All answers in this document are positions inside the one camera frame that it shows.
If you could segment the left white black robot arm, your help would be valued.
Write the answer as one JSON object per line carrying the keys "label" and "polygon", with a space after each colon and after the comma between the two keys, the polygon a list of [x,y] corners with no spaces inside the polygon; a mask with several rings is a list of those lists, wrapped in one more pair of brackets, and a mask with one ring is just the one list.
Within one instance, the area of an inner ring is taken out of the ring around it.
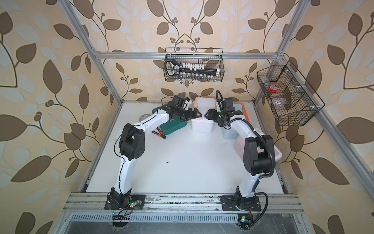
{"label": "left white black robot arm", "polygon": [[172,101],[157,107],[146,119],[136,124],[124,125],[114,145],[115,155],[120,158],[121,165],[117,180],[108,194],[110,205],[120,209],[130,207],[132,176],[137,159],[146,150],[146,135],[174,119],[186,122],[200,118],[202,114],[197,108],[191,108],[191,103],[189,98],[174,96]]}

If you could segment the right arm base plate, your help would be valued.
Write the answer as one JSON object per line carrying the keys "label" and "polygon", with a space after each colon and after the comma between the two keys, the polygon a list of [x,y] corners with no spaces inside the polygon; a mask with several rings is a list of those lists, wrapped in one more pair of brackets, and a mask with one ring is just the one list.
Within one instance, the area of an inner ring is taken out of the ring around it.
{"label": "right arm base plate", "polygon": [[262,210],[258,196],[251,198],[236,197],[234,195],[220,196],[223,211],[259,212]]}

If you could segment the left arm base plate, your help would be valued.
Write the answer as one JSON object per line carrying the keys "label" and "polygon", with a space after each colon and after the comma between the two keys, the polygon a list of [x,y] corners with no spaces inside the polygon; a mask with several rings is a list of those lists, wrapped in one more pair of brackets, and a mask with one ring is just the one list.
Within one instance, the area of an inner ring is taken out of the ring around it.
{"label": "left arm base plate", "polygon": [[143,209],[145,205],[145,195],[121,195],[117,198],[109,195],[105,203],[105,210],[136,210]]}

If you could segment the white box pink trim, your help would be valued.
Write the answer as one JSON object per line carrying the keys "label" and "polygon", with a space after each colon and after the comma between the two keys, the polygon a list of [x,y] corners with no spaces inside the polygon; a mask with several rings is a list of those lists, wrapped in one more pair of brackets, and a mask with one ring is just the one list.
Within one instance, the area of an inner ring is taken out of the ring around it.
{"label": "white box pink trim", "polygon": [[209,109],[217,110],[216,99],[209,97],[197,97],[194,100],[194,108],[201,113],[201,117],[191,120],[191,128],[193,131],[201,133],[212,133],[214,121],[208,120],[205,114]]}

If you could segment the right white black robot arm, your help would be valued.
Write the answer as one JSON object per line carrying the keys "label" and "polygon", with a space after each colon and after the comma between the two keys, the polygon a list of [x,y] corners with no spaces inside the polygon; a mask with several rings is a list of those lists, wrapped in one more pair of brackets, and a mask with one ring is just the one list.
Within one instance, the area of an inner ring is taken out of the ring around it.
{"label": "right white black robot arm", "polygon": [[255,191],[261,179],[274,174],[274,141],[271,136],[255,129],[241,111],[235,110],[232,99],[217,97],[216,100],[219,110],[209,109],[205,117],[213,120],[219,127],[231,127],[244,141],[243,165],[248,176],[243,179],[234,194],[236,207],[244,210],[255,203],[255,197],[259,195]]}

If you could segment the pink first aid box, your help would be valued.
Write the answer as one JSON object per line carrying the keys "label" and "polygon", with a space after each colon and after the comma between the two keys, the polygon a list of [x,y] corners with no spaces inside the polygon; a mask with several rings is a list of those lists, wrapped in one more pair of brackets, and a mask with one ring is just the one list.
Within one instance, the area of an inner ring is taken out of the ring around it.
{"label": "pink first aid box", "polygon": [[[241,136],[238,136],[236,142],[234,144],[234,150],[239,156],[240,160],[243,161],[243,154],[244,154],[244,139]],[[275,146],[275,159],[279,161],[282,158],[281,151]]]}

